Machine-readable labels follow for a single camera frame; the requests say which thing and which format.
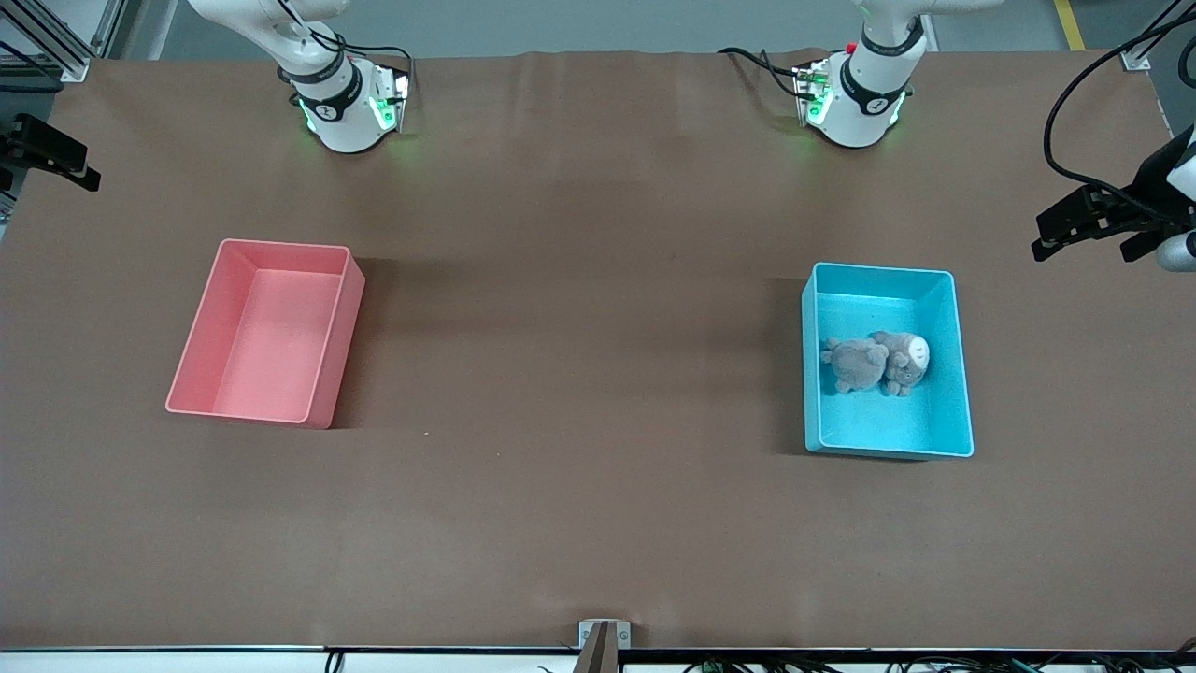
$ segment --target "plush toy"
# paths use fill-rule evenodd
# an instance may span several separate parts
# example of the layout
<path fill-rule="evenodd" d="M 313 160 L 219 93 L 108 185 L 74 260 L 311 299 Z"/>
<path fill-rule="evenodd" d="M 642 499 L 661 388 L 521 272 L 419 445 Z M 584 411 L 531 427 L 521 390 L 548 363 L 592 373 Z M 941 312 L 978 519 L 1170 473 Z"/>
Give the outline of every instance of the plush toy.
<path fill-rule="evenodd" d="M 910 388 L 926 377 L 930 367 L 930 345 L 917 334 L 909 331 L 877 331 L 872 338 L 889 349 L 889 362 L 885 366 L 885 390 L 890 396 L 905 398 Z"/>
<path fill-rule="evenodd" d="M 867 391 L 879 384 L 887 357 L 889 349 L 872 339 L 826 339 L 826 350 L 822 353 L 823 363 L 830 365 L 838 378 L 835 390 L 840 393 Z"/>

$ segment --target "pink bin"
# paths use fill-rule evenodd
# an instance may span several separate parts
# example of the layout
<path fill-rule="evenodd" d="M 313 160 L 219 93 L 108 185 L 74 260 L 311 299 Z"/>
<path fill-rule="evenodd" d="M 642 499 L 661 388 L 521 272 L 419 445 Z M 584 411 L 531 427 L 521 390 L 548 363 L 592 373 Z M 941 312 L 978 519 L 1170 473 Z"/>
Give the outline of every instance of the pink bin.
<path fill-rule="evenodd" d="M 328 428 L 364 287 L 348 247 L 221 241 L 166 411 Z"/>

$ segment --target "table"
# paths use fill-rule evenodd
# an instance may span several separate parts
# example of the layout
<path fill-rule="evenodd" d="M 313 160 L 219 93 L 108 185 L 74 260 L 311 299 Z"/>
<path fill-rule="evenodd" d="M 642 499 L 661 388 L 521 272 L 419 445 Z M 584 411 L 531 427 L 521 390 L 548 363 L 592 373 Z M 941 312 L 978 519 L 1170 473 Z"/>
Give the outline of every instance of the table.
<path fill-rule="evenodd" d="M 1029 247 L 1092 57 L 928 55 L 864 151 L 726 56 L 429 61 L 362 155 L 270 63 L 97 62 L 53 122 L 100 191 L 32 176 L 0 245 L 0 642 L 1178 644 L 1192 279 Z M 1128 181 L 1166 137 L 1110 68 L 1057 151 Z M 332 430 L 163 410 L 225 237 L 358 256 Z M 805 452 L 819 259 L 956 274 L 975 458 Z"/>

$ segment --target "blue plastic container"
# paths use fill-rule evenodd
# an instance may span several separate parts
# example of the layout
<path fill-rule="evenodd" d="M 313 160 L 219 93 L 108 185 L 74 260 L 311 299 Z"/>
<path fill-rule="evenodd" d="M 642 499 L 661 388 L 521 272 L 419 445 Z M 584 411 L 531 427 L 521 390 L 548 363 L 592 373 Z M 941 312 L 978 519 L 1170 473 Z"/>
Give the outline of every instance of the blue plastic container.
<path fill-rule="evenodd" d="M 822 365 L 828 338 L 913 331 L 930 347 L 908 398 L 881 386 L 838 393 Z M 945 270 L 819 262 L 801 293 L 806 448 L 817 453 L 939 460 L 972 455 L 956 281 Z"/>

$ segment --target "white plush face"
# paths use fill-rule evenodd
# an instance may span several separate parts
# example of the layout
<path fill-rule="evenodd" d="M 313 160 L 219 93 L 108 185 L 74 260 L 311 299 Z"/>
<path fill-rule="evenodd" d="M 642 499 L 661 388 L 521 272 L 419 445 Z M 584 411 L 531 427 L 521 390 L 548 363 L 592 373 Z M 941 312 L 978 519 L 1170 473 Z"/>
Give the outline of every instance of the white plush face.
<path fill-rule="evenodd" d="M 910 341 L 909 360 L 914 361 L 919 369 L 926 369 L 930 365 L 930 345 L 921 336 L 914 336 Z"/>

